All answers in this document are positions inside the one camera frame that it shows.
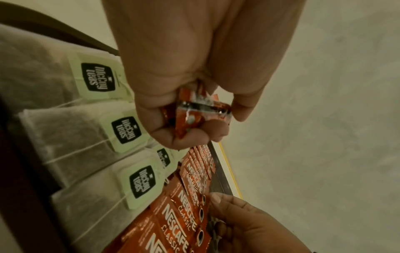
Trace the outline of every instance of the yellow strip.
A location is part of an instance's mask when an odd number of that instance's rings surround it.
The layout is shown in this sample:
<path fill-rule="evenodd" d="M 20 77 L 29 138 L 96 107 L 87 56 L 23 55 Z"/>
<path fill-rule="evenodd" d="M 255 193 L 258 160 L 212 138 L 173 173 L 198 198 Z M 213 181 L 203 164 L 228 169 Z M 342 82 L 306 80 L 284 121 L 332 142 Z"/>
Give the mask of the yellow strip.
<path fill-rule="evenodd" d="M 236 187 L 236 189 L 237 189 L 237 192 L 239 193 L 239 197 L 240 197 L 241 199 L 243 199 L 243 198 L 242 198 L 242 194 L 241 194 L 241 193 L 240 193 L 240 191 L 239 191 L 238 183 L 236 183 L 235 177 L 233 176 L 233 173 L 232 173 L 232 169 L 230 168 L 230 165 L 229 165 L 228 159 L 226 158 L 226 155 L 225 155 L 224 149 L 222 148 L 222 145 L 221 145 L 221 143 L 220 143 L 220 142 L 219 142 L 218 144 L 220 145 L 220 148 L 221 148 L 222 154 L 224 155 L 224 158 L 225 158 L 226 165 L 228 165 L 228 169 L 229 169 L 229 171 L 230 171 L 230 174 L 231 174 L 231 176 L 232 176 L 233 182 L 235 183 L 235 187 Z"/>

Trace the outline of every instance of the black label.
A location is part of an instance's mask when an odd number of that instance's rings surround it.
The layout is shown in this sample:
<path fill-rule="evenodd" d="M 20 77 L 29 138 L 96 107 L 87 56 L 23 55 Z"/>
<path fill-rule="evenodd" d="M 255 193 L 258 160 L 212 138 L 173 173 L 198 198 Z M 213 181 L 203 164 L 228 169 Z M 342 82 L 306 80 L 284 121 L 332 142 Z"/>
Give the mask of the black label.
<path fill-rule="evenodd" d="M 154 171 L 151 166 L 141 168 L 129 177 L 130 188 L 135 198 L 139 198 L 155 186 Z"/>
<path fill-rule="evenodd" d="M 164 167 L 167 167 L 171 163 L 171 160 L 170 160 L 170 157 L 168 156 L 165 148 L 158 150 L 157 153 L 158 153 L 158 156 L 160 157 L 160 160 L 162 161 L 162 164 L 164 165 Z"/>
<path fill-rule="evenodd" d="M 115 135 L 121 144 L 136 140 L 142 135 L 134 117 L 121 118 L 111 123 Z"/>
<path fill-rule="evenodd" d="M 115 79 L 110 67 L 96 63 L 82 63 L 83 80 L 90 91 L 115 90 Z"/>

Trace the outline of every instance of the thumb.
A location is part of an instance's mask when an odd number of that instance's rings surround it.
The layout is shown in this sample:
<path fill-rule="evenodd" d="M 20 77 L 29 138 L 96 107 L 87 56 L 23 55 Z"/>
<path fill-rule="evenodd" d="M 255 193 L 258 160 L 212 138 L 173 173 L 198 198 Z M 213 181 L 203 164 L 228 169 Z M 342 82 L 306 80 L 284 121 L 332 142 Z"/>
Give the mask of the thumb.
<path fill-rule="evenodd" d="M 212 215 L 226 222 L 228 225 L 235 225 L 246 231 L 254 224 L 254 213 L 223 200 L 217 194 L 211 194 Z"/>

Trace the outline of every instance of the marble surface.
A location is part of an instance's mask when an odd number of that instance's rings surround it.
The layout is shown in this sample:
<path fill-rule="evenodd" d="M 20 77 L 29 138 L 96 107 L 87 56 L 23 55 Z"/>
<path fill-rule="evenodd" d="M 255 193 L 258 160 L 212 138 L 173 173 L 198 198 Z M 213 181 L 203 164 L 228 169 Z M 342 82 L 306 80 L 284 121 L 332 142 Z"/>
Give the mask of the marble surface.
<path fill-rule="evenodd" d="M 309 0 L 222 145 L 243 198 L 310 249 L 400 252 L 400 1 Z"/>

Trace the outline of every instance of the hand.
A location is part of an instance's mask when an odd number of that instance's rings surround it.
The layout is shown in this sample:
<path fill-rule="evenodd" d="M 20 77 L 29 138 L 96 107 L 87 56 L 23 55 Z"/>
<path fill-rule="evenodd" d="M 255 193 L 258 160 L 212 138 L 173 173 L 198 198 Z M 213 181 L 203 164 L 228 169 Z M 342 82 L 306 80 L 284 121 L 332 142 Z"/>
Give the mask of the hand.
<path fill-rule="evenodd" d="M 266 212 L 244 200 L 212 193 L 210 214 L 223 222 L 215 225 L 222 237 L 219 252 L 311 253 L 288 229 Z"/>
<path fill-rule="evenodd" d="M 234 94 L 244 121 L 256 106 L 297 25 L 305 0 L 102 0 L 137 114 L 150 135 L 174 149 L 220 141 L 226 123 L 211 120 L 176 139 L 159 107 L 205 77 Z"/>

